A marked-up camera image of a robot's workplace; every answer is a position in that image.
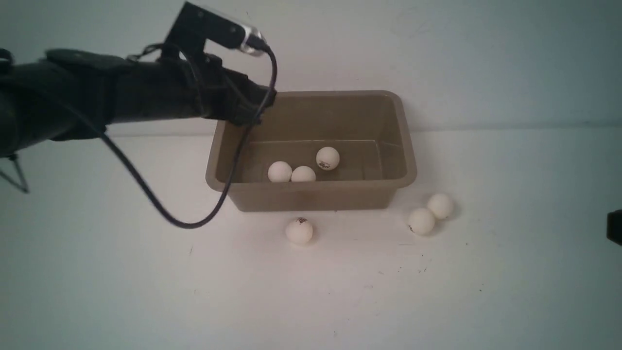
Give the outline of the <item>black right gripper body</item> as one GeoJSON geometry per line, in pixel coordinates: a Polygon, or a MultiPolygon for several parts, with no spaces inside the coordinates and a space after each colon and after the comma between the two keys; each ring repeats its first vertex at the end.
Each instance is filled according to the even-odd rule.
{"type": "Polygon", "coordinates": [[[607,215],[607,239],[622,245],[622,210],[615,210],[607,215]]]}

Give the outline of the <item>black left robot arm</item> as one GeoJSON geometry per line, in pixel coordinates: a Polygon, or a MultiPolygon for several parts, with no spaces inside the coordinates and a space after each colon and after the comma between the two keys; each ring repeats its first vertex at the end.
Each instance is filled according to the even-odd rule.
{"type": "Polygon", "coordinates": [[[96,138],[112,124],[206,118],[245,125],[276,92],[202,54],[154,62],[51,49],[15,64],[1,51],[1,156],[44,141],[96,138]]]}

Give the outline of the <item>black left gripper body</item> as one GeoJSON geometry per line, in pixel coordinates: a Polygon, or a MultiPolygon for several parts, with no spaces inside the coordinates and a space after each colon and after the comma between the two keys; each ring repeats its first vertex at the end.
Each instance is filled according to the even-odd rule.
{"type": "Polygon", "coordinates": [[[231,124],[260,124],[263,113],[274,104],[275,80],[268,86],[253,82],[247,75],[227,69],[213,54],[198,54],[187,59],[196,89],[199,117],[231,124]]]}

